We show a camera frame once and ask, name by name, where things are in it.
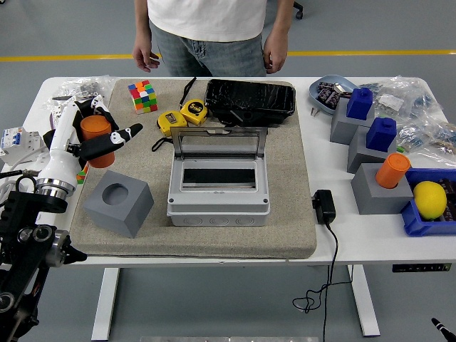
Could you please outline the person's left hand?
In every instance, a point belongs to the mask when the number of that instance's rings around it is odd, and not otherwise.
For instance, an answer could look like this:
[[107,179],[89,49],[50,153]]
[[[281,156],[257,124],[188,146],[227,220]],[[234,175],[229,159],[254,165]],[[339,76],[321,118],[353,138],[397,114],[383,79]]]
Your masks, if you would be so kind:
[[288,33],[272,31],[264,43],[264,66],[267,74],[279,72],[288,55]]

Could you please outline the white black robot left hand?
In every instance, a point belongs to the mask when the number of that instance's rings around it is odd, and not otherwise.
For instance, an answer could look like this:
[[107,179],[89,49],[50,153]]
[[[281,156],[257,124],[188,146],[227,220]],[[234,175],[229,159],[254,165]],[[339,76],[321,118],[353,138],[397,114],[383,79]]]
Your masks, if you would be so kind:
[[[85,118],[103,118],[108,122],[108,131],[85,140],[81,128]],[[72,195],[78,184],[76,175],[87,161],[115,152],[137,135],[143,126],[139,123],[121,130],[114,121],[101,96],[84,101],[71,101],[63,109],[48,147],[50,160],[37,176],[38,193],[62,191]]]

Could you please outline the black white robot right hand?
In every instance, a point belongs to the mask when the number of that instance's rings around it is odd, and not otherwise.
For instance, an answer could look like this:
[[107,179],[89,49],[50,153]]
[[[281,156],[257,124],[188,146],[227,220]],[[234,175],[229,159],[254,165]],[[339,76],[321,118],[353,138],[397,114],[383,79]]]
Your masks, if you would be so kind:
[[446,341],[448,342],[455,342],[456,335],[448,330],[440,321],[436,318],[431,318],[432,324],[436,327],[436,329],[445,337]]

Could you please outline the person's right hand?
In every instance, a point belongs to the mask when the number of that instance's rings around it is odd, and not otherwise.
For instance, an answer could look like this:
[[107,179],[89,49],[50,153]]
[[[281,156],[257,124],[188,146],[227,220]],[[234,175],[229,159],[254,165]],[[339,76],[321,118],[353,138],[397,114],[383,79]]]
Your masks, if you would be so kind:
[[152,52],[152,41],[145,36],[137,36],[132,51],[136,66],[149,73],[152,69],[157,69],[160,65],[159,57]]

